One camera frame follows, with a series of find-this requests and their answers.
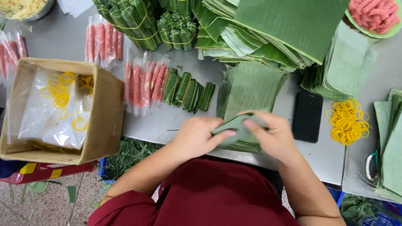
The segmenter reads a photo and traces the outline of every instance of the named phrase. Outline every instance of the shredded food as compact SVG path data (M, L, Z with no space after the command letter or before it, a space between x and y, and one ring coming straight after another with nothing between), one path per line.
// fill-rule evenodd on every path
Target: shredded food
M334 110L326 112L331 125L331 137L334 141L340 141L343 145L354 144L359 138L369 136L369 114L361 110L357 100L349 98L346 101L337 101L333 104Z
M37 14L48 0L0 0L0 11L9 19L22 20Z
M349 13L354 21L381 35L401 21L396 14L398 9L394 0L351 0L349 3Z

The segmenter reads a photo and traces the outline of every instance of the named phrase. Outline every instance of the metal bowl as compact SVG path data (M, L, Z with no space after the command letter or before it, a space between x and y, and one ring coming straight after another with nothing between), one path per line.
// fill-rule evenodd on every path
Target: metal bowl
M45 6L39 10L39 12L31 17L22 19L23 22L28 22L28 21L35 21L38 20L42 17L44 17L53 7L55 0L48 0L47 3L45 4Z

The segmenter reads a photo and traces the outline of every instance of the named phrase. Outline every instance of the person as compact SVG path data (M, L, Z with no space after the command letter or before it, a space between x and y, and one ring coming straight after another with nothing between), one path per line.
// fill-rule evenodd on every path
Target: person
M193 117L184 121L171 143L110 187L88 225L345 225L334 199L297 150L287 120L253 112L268 129L251 120L244 126L277 159L295 218L254 167L203 157L236 132L211 136L223 120ZM159 184L163 191L155 203L151 196Z

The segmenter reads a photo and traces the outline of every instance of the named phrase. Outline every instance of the smartphone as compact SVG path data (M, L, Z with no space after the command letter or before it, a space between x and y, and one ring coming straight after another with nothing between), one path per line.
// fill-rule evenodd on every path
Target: smartphone
M292 129L295 140L317 143L322 102L323 98L318 94L302 91L297 95Z

